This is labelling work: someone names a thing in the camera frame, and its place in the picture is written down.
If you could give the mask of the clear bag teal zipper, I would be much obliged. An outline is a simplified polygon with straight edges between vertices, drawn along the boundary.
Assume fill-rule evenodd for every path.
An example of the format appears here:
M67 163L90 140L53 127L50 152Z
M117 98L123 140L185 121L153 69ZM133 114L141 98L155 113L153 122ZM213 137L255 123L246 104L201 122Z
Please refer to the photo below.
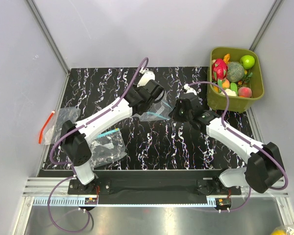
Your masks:
M173 107L167 101L167 94L163 92L158 98L161 99L158 103L153 103L150 109L142 115L135 114L132 117L136 117L139 121L158 121L170 119L169 113L173 110Z

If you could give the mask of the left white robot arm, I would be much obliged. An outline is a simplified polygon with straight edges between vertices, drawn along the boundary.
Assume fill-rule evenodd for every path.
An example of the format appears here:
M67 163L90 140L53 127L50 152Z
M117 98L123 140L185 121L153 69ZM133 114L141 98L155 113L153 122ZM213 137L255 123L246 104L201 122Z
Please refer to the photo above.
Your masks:
M71 161L79 188L84 193L90 194L96 189L95 174L90 163L93 139L124 119L146 113L154 103L161 101L164 94L163 86L149 80L142 86L131 86L120 98L94 115L76 124L66 121L62 125L60 146Z

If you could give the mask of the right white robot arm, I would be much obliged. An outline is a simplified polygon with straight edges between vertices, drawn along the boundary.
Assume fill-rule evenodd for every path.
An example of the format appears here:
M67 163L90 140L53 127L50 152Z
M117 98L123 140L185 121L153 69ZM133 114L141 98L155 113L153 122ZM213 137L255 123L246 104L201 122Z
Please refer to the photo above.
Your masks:
M180 95L169 116L176 122L187 122L195 130L220 141L246 163L242 168L224 170L212 183L216 193L224 194L234 186L249 186L258 193L264 193L283 177L281 155L274 143L263 144L247 137L223 122L215 112L204 110L194 93Z

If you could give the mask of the red dragon fruit toy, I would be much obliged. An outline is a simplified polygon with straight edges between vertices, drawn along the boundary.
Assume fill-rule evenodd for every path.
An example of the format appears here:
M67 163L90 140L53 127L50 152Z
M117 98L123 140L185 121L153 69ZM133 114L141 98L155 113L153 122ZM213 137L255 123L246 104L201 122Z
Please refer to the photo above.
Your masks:
M227 64L222 59L216 59L212 64L212 78L215 81L224 80L228 71Z

